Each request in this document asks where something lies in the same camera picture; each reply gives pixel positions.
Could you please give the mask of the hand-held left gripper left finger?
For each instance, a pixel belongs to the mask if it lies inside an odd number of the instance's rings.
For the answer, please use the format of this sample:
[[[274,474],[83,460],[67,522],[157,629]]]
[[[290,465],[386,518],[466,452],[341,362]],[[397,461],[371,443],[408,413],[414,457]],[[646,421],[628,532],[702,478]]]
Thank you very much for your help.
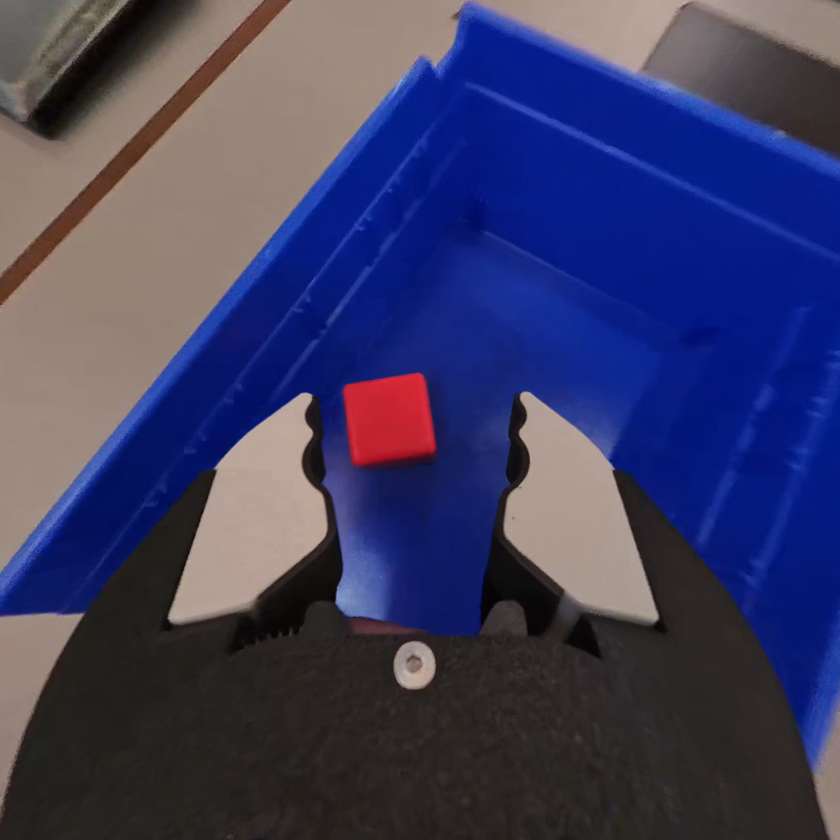
[[[336,606],[342,554],[325,478],[319,400],[303,392],[218,461],[168,623],[236,616],[286,633],[312,605]]]

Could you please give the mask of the adjacent grey desk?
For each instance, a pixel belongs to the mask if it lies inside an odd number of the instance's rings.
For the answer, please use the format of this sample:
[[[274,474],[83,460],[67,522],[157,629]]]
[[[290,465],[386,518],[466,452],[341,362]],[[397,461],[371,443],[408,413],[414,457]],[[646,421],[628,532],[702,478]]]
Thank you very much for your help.
[[[141,2],[51,137],[2,117],[2,303],[287,5]]]

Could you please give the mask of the blue plastic bin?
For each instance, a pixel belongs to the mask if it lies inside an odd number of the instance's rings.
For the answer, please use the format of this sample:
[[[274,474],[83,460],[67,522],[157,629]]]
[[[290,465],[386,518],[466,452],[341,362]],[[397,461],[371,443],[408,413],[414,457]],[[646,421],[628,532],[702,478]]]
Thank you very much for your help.
[[[82,613],[237,436],[318,397],[340,603],[477,630],[513,396],[641,485],[759,636],[809,760],[838,694],[838,163],[468,3],[2,571]],[[342,390],[420,373],[437,455],[354,467]]]

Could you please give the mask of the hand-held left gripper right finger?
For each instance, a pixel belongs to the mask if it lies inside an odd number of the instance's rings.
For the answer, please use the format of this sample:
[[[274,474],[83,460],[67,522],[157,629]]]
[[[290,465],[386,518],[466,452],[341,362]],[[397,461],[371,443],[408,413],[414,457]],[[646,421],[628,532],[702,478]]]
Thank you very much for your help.
[[[608,458],[530,392],[514,395],[508,436],[482,633],[569,639],[592,617],[656,627],[655,598]]]

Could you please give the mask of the red cube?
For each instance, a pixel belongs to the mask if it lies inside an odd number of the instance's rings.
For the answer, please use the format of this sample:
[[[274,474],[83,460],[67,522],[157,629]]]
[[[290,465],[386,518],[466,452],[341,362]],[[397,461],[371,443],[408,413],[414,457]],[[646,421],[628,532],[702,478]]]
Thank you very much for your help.
[[[422,374],[349,383],[342,397],[354,467],[426,463],[436,457],[432,407]]]

